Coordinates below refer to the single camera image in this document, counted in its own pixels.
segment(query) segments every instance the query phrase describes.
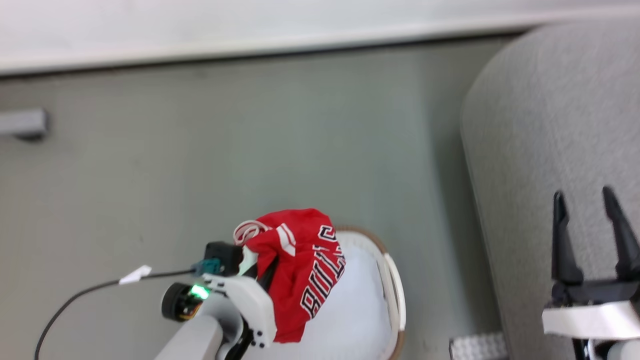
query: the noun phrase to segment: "white stripe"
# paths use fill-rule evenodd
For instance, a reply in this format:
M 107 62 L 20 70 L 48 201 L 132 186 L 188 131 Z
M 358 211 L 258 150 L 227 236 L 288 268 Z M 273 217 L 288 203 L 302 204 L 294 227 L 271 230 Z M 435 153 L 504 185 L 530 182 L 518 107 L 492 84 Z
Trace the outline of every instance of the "white stripe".
M 287 235 L 289 235 L 289 243 L 293 246 L 296 246 L 296 238 L 293 236 L 293 233 L 291 232 L 287 224 L 283 223 L 280 226 L 282 226 L 284 228 L 284 231 L 287 232 Z
M 289 242 L 287 232 L 282 228 L 282 225 L 278 226 L 276 228 L 276 231 L 278 231 L 278 236 L 280 237 L 280 246 L 282 246 L 282 250 L 285 250 L 286 253 L 291 256 L 295 256 L 296 247 L 294 245 L 291 245 L 291 243 Z
M 236 245 L 244 245 L 249 239 L 258 236 L 264 231 L 271 228 L 257 220 L 243 221 L 234 230 L 234 243 Z

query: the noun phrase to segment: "white basket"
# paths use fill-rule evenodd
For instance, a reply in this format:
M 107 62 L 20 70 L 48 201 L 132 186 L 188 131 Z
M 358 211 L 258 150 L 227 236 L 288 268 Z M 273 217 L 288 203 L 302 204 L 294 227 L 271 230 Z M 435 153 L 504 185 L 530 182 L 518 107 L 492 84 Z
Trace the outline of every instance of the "white basket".
M 396 264 L 373 234 L 337 227 L 347 266 L 299 343 L 250 347 L 255 360 L 396 360 L 404 343 L 406 306 Z

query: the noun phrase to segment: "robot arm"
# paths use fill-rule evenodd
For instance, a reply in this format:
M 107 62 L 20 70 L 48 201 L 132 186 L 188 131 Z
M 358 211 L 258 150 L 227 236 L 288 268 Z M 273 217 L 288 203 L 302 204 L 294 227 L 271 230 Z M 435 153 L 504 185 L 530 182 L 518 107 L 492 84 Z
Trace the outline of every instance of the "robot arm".
M 249 262 L 255 262 L 255 258 L 224 256 L 237 252 L 237 248 L 225 243 L 208 244 L 204 261 L 214 259 L 217 263 L 203 270 L 202 279 L 208 290 L 186 284 L 169 287 L 163 299 L 163 316 L 180 322 L 190 320 L 156 360 L 238 360 L 250 345 L 271 346 L 277 328 L 273 301 L 267 290 L 277 261 L 256 280 L 254 266 L 247 266 L 245 261 L 244 266 L 238 264 L 243 258 Z M 232 275 L 242 268 L 249 268 L 246 272 L 249 276 Z
M 618 276 L 584 280 L 573 256 L 564 196 L 557 192 L 551 270 L 555 284 L 550 306 L 542 313 L 543 326 L 545 334 L 571 338 L 577 360 L 635 360 L 640 358 L 633 350 L 640 341 L 632 340 L 640 338 L 640 247 L 613 190 L 605 186 L 602 195 L 614 229 Z

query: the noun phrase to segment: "red jersey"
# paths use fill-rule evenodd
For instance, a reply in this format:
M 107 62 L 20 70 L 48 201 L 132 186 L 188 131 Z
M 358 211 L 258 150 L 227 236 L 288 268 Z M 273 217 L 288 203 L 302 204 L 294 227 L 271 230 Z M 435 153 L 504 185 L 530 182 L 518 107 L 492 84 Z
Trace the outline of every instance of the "red jersey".
M 299 342 L 344 273 L 346 261 L 328 216 L 316 209 L 283 210 L 245 221 L 234 231 L 236 245 L 258 254 L 258 276 L 278 256 L 269 289 L 275 342 Z

